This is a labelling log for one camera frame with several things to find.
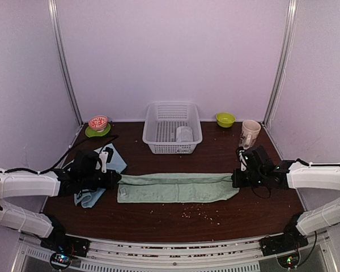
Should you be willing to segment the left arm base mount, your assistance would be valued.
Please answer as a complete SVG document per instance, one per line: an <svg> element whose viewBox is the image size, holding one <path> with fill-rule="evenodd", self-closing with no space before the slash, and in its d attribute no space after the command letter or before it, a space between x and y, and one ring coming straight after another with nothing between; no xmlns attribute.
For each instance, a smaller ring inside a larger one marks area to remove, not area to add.
<svg viewBox="0 0 340 272"><path fill-rule="evenodd" d="M88 239L72 236L65 237L64 245L59 245L49 238L40 237L40 241L41 247L53 251L49 257L49 264L57 271L68 269L74 261L79 260L79 257L86 257L90 247Z"/></svg>

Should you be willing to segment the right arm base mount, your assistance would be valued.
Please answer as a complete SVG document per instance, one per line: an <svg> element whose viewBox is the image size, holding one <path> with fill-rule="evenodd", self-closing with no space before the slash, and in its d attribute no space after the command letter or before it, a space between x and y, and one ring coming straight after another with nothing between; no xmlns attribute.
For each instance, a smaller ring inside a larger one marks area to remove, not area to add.
<svg viewBox="0 0 340 272"><path fill-rule="evenodd" d="M300 248L308 245L308 239L281 234L265 236L259 240L259 244L264 257L275 255L283 269L291 270L301 264Z"/></svg>

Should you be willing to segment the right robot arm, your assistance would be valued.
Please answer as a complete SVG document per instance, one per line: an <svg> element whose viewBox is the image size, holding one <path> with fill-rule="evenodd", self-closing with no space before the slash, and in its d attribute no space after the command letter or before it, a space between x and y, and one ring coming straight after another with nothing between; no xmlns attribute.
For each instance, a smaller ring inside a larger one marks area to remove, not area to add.
<svg viewBox="0 0 340 272"><path fill-rule="evenodd" d="M232 175L234 188L272 189L316 188L340 191L340 163L314 164L302 159L274 164L263 146L238 147L240 167ZM313 232L340 223L340 197L311 211L294 215L279 238L284 250L291 250Z"/></svg>

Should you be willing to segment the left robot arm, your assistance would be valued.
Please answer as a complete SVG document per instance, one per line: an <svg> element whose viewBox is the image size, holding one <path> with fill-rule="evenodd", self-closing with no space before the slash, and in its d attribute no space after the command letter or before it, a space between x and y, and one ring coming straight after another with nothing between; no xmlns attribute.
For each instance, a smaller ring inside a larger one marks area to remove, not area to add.
<svg viewBox="0 0 340 272"><path fill-rule="evenodd" d="M113 189L126 163L110 147L101 152L78 151L68 167L37 172L18 168L0 169L0 226L31 233L59 252L70 247L64 227L54 217L28 211L6 202L11 197L67 197L83 190Z"/></svg>

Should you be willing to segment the light blue towel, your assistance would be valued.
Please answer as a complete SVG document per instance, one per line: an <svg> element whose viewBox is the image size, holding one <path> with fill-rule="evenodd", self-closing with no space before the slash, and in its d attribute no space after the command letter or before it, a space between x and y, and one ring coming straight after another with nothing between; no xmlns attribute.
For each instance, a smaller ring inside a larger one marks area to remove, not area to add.
<svg viewBox="0 0 340 272"><path fill-rule="evenodd" d="M75 206L82 206L84 209L93 208L106 190L114 189L118 181L116 175L121 174L128 166L112 143L107 144L103 149L97 148L94 151L98 154L108 151L108 155L113 151L113 154L109 163L106 164L107 171L102 173L101 166L97 165L98 173L94 175L95 183L74 194Z"/></svg>

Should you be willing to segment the white plastic basket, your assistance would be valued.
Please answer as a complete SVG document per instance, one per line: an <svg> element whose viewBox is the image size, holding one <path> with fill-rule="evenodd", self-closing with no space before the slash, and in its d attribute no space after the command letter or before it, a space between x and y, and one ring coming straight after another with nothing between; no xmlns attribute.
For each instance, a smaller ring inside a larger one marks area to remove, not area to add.
<svg viewBox="0 0 340 272"><path fill-rule="evenodd" d="M189 126L192 142L176 142L176 129ZM203 140L197 106L193 103L152 103L147 108L142 141L153 154L191 154Z"/></svg>

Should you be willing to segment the green panda towel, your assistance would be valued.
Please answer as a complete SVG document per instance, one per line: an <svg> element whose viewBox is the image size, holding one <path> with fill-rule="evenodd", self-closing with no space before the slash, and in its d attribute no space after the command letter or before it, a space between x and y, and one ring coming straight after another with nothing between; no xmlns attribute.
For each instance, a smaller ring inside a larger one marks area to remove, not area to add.
<svg viewBox="0 0 340 272"><path fill-rule="evenodd" d="M123 175L118 203L212 203L226 201L240 189L231 173L154 173Z"/></svg>

